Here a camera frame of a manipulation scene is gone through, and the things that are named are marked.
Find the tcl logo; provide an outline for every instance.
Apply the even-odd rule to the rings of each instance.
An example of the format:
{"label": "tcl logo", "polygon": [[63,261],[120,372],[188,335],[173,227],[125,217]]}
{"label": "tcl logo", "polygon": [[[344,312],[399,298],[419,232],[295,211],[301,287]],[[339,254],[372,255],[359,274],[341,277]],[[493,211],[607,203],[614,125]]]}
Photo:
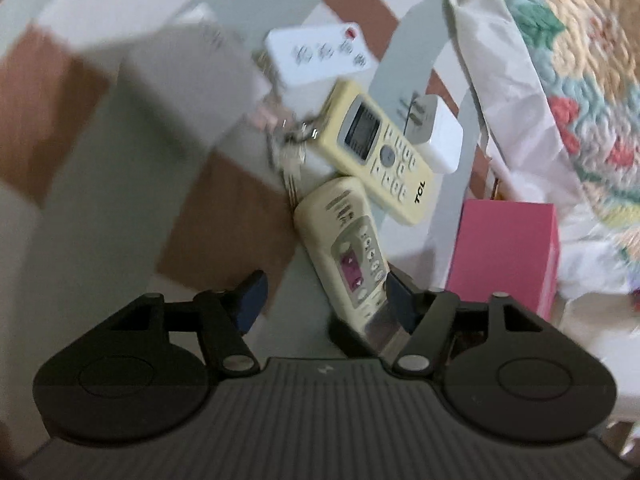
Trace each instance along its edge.
{"label": "tcl logo", "polygon": [[418,188],[418,193],[415,194],[415,200],[414,202],[419,204],[420,203],[420,197],[422,196],[422,192],[424,191],[424,185],[426,184],[426,182],[421,182],[420,183],[420,187]]}

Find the white cloth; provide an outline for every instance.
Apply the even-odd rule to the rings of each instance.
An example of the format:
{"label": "white cloth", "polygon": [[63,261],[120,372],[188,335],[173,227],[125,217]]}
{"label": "white cloth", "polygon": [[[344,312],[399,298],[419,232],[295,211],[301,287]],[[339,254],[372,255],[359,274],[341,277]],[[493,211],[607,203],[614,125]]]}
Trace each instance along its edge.
{"label": "white cloth", "polygon": [[560,330],[611,371],[618,420],[640,420],[640,313],[630,295],[586,294],[567,304]]}
{"label": "white cloth", "polygon": [[527,47],[503,0],[449,0],[460,51],[497,146],[494,170],[516,200],[558,212],[561,294],[629,292],[625,264],[584,195]]}

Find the yellow remote control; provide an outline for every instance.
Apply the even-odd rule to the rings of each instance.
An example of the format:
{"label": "yellow remote control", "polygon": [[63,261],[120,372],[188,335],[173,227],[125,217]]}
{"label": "yellow remote control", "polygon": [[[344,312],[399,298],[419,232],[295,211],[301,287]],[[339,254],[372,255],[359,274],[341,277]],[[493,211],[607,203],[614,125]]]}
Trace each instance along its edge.
{"label": "yellow remote control", "polygon": [[312,146],[402,223],[427,210],[433,171],[382,109],[354,81],[338,79],[316,123]]}

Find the white remote control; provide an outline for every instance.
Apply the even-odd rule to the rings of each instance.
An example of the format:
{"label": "white remote control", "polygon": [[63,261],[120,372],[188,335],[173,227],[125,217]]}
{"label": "white remote control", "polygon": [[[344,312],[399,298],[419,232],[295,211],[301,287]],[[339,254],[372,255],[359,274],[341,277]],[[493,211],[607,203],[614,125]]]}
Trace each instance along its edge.
{"label": "white remote control", "polygon": [[352,176],[331,180],[293,218],[336,315],[362,332],[386,303],[389,270],[364,186]]}
{"label": "white remote control", "polygon": [[373,60],[357,23],[276,28],[264,44],[288,88],[367,70]]}

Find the beige remote control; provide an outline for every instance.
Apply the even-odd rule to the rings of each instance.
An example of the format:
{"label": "beige remote control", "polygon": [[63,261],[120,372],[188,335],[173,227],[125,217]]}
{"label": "beige remote control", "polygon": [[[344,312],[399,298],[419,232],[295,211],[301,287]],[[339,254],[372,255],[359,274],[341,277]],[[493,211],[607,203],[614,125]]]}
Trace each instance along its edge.
{"label": "beige remote control", "polygon": [[310,143],[319,153],[339,171],[358,177],[397,220],[420,222],[433,172],[356,82],[338,79],[317,125]]}
{"label": "beige remote control", "polygon": [[388,266],[364,186],[350,176],[319,187],[294,223],[336,315],[356,332],[386,303]]}

